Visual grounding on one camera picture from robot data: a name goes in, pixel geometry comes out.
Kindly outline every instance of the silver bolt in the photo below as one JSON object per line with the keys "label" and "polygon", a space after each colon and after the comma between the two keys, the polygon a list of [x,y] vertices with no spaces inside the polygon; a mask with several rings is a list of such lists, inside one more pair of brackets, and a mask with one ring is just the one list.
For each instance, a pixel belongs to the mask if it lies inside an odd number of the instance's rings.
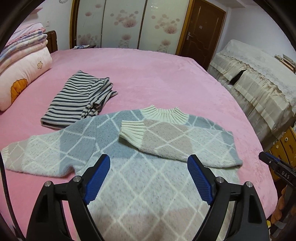
{"label": "silver bolt", "polygon": [[219,183],[223,183],[224,182],[224,178],[222,178],[222,177],[217,177],[216,180]]}
{"label": "silver bolt", "polygon": [[49,187],[51,184],[52,184],[51,181],[46,181],[46,182],[44,183],[44,186]]}
{"label": "silver bolt", "polygon": [[81,176],[75,176],[74,178],[73,178],[73,181],[74,182],[79,182],[81,180]]}
{"label": "silver bolt", "polygon": [[247,187],[251,188],[253,186],[253,183],[251,182],[246,182]]}

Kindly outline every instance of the pink bedspread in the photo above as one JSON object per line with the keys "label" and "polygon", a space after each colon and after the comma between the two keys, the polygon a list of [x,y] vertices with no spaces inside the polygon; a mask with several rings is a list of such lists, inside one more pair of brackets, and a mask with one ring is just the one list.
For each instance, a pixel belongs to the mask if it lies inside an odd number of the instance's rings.
{"label": "pink bedspread", "polygon": [[[57,51],[52,59],[52,68],[0,115],[0,150],[31,135],[53,132],[40,125],[40,118],[67,79],[82,70],[98,78],[110,77],[113,89],[119,93],[107,102],[101,114],[152,104],[164,109],[178,106],[185,113],[209,118],[232,131],[238,155],[244,163],[238,171],[241,183],[251,181],[266,216],[273,212],[277,203],[276,189],[267,165],[258,159],[262,147],[255,132],[234,98],[194,60],[131,49]],[[57,179],[7,171],[12,205],[24,233],[43,183],[49,179],[54,183],[66,182],[72,176]],[[5,206],[5,198],[0,196],[0,211],[8,220]],[[69,209],[65,212],[74,234]]]}

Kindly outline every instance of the brown door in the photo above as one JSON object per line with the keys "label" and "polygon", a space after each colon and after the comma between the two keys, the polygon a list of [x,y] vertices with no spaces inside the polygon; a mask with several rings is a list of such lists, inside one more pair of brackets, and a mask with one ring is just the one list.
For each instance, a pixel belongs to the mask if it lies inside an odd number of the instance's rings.
{"label": "brown door", "polygon": [[220,36],[225,12],[203,0],[196,0],[181,56],[194,59],[207,69]]}

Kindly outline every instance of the striped shirt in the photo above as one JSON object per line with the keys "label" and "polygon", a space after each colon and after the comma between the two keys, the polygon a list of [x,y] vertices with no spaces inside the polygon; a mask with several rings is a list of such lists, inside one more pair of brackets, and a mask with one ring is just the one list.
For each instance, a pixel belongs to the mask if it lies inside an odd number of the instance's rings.
{"label": "striped shirt", "polygon": [[98,115],[109,98],[117,95],[112,87],[109,78],[97,79],[79,70],[53,99],[41,125],[63,129],[80,119]]}

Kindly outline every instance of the wooden drawer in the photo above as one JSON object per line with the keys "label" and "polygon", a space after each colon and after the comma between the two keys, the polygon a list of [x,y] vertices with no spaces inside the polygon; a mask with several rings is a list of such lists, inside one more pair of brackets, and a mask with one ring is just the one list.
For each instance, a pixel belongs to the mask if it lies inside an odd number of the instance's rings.
{"label": "wooden drawer", "polygon": [[[275,157],[281,159],[282,161],[289,163],[288,161],[288,157],[286,155],[286,152],[284,150],[284,147],[281,143],[281,141],[277,141],[272,148],[270,148],[269,152],[274,155]],[[270,169],[272,178],[274,181],[277,181],[279,179],[279,177],[277,175],[275,175],[275,173],[273,172],[273,170]]]}
{"label": "wooden drawer", "polygon": [[293,133],[292,128],[290,127],[286,133],[281,138],[281,143],[287,154],[289,163],[292,167],[296,167],[296,140],[295,134]]}

